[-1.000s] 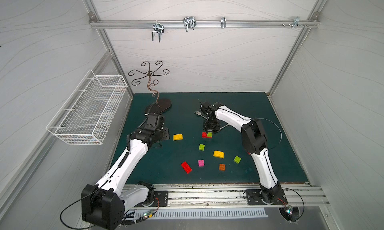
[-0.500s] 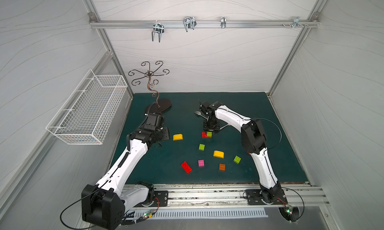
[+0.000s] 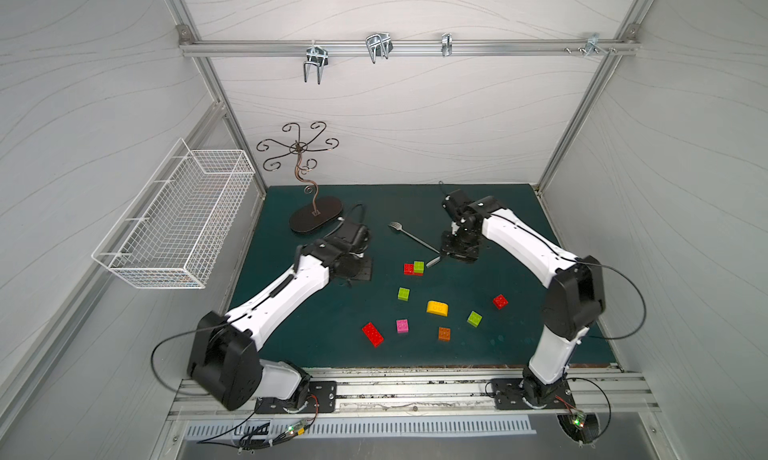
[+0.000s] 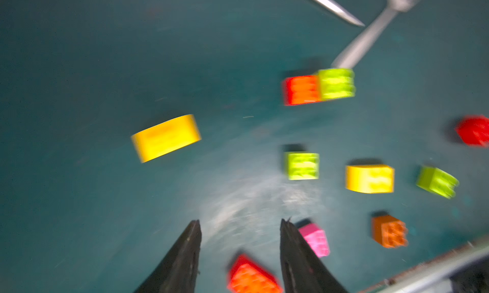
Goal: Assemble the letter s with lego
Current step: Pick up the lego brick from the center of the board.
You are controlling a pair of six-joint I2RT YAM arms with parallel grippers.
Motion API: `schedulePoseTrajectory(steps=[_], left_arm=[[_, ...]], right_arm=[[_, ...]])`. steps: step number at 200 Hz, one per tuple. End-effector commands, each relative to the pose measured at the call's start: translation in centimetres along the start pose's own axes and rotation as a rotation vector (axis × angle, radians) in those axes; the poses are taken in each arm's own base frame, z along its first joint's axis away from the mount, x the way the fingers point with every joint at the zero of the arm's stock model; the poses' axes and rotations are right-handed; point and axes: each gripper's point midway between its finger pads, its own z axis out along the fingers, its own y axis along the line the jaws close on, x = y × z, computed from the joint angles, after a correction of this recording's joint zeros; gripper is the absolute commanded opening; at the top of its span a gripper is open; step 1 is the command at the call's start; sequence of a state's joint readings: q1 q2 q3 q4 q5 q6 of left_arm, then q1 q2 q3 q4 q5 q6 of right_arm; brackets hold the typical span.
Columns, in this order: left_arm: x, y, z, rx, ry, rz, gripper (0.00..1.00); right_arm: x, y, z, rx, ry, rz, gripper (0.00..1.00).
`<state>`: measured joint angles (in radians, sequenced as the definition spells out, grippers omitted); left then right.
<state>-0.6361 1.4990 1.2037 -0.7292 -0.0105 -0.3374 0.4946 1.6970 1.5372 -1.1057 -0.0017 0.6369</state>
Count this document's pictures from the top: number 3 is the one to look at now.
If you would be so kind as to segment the yellow curved brick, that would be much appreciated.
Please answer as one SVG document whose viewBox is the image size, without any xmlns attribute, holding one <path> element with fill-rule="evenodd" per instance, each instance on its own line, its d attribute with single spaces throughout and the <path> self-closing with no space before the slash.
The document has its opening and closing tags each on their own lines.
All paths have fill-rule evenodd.
<svg viewBox="0 0 768 460">
<path fill-rule="evenodd" d="M 443 302 L 430 300 L 427 303 L 426 312 L 432 315 L 447 317 L 449 314 L 449 306 Z"/>
</svg>

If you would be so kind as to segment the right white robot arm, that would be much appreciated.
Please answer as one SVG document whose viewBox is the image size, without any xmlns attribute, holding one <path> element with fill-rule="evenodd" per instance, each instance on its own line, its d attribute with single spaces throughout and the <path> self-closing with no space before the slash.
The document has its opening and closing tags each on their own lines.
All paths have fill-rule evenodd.
<svg viewBox="0 0 768 460">
<path fill-rule="evenodd" d="M 605 311 L 601 264 L 553 244 L 492 196 L 473 201 L 459 189 L 443 196 L 442 207 L 451 219 L 451 228 L 441 236 L 443 256 L 473 263 L 487 239 L 514 256 L 547 288 L 543 331 L 520 384 L 526 404 L 544 408 L 565 380 L 576 346 Z"/>
</svg>

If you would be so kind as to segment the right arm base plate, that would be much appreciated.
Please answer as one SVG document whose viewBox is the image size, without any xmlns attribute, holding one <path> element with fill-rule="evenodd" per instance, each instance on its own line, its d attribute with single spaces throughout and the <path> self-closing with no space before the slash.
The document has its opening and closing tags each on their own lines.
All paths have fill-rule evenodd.
<svg viewBox="0 0 768 460">
<path fill-rule="evenodd" d="M 539 386 L 527 378 L 493 378 L 484 386 L 484 393 L 493 400 L 496 410 L 567 410 L 576 402 L 568 383 L 561 379 L 551 385 Z"/>
</svg>

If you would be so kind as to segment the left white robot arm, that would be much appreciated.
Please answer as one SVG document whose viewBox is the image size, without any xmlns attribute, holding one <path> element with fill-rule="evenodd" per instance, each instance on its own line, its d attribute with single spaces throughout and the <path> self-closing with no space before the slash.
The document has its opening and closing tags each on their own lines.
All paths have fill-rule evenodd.
<svg viewBox="0 0 768 460">
<path fill-rule="evenodd" d="M 224 314 L 209 312 L 194 332 L 187 373 L 226 410 L 253 397 L 303 407 L 311 376 L 288 361 L 270 361 L 260 351 L 277 327 L 331 280 L 367 281 L 372 260 L 367 226 L 342 222 L 324 237 L 297 247 L 292 265 L 261 292 Z"/>
</svg>

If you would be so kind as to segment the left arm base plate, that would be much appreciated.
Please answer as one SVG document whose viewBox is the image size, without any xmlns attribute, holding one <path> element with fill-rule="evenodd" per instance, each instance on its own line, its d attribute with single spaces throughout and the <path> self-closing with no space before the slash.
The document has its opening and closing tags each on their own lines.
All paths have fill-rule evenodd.
<svg viewBox="0 0 768 460">
<path fill-rule="evenodd" d="M 277 398 L 258 398 L 254 411 L 261 415 L 310 415 L 334 413 L 337 405 L 338 383 L 336 381 L 311 380 L 306 385 L 301 401 Z"/>
</svg>

